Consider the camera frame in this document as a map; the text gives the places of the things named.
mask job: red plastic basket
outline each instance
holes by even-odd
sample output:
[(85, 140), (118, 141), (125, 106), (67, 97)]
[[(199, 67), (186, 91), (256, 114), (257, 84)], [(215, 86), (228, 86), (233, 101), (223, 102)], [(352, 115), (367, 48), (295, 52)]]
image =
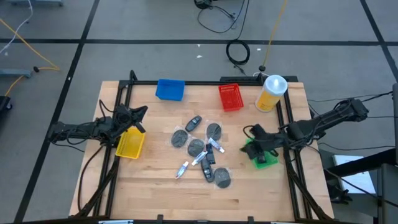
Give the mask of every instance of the red plastic basket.
[(243, 100), (238, 84), (218, 86), (224, 111), (235, 111), (243, 107)]

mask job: wooden table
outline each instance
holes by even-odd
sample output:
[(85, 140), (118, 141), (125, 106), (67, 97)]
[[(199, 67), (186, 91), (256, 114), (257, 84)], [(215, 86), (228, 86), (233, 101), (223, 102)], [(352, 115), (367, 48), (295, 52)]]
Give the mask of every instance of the wooden table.
[[(109, 108), (114, 105), (117, 86), (118, 82), (102, 84), (99, 99)], [(260, 86), (239, 88), (244, 108), (225, 113), (217, 86), (187, 85), (181, 102), (159, 100), (155, 96), (155, 85), (133, 86), (130, 107), (149, 107), (142, 122), (147, 131), (146, 139), (139, 159), (120, 160), (111, 218), (154, 220), (158, 214), (163, 214), (165, 220), (245, 221), (248, 216), (253, 216), (255, 221), (294, 221), (281, 150), (278, 149), (279, 163), (263, 170), (256, 170), (247, 154), (239, 151), (246, 141), (242, 132), (244, 126), (259, 123), (267, 132), (278, 131), (276, 110), (261, 113), (256, 109), (254, 102)], [(295, 120), (310, 119), (303, 83), (289, 83), (289, 94)], [(195, 115), (203, 118), (202, 124), (192, 132), (200, 139), (205, 137), (207, 119), (222, 122), (221, 145), (226, 152), (214, 152), (216, 164), (213, 168), (231, 170), (232, 184), (227, 189), (217, 189), (214, 184), (207, 183), (200, 165), (190, 165), (181, 179), (175, 179), (180, 166), (193, 158), (186, 149), (173, 148), (170, 137), (176, 126), (185, 127)], [(100, 116), (97, 105), (95, 117)], [(82, 167), (98, 148), (97, 141), (87, 144)], [(104, 149), (85, 172), (81, 193), (83, 205), (98, 186), (103, 155)], [(319, 154), (308, 148), (301, 155), (309, 192), (326, 214), (333, 217)], [(302, 195), (298, 189), (297, 192), (300, 214), (304, 217)], [(70, 214), (78, 211), (76, 193), (77, 187)], [(100, 214), (104, 213), (106, 197), (107, 192), (103, 195)]]

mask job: blue plastic basket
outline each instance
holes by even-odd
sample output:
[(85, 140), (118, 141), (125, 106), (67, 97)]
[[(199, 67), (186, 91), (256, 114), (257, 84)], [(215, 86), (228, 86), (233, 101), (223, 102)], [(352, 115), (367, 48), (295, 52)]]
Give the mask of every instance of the blue plastic basket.
[(156, 96), (161, 100), (181, 101), (184, 96), (184, 80), (160, 79), (157, 82)]

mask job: white bottle cap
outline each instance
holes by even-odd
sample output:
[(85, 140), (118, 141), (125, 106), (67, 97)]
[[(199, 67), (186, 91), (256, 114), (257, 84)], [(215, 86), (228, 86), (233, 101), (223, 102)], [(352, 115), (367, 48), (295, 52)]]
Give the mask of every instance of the white bottle cap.
[(282, 96), (287, 90), (287, 82), (280, 75), (270, 75), (264, 84), (268, 92), (275, 96)]

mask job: yellow plastic basket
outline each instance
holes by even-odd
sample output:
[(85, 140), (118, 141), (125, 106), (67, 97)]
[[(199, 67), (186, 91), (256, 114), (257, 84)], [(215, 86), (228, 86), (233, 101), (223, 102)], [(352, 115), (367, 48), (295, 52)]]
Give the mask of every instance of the yellow plastic basket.
[(144, 144), (144, 139), (145, 134), (139, 132), (137, 128), (129, 128), (120, 138), (118, 148), (116, 149), (116, 155), (130, 159), (138, 159), (142, 145)]

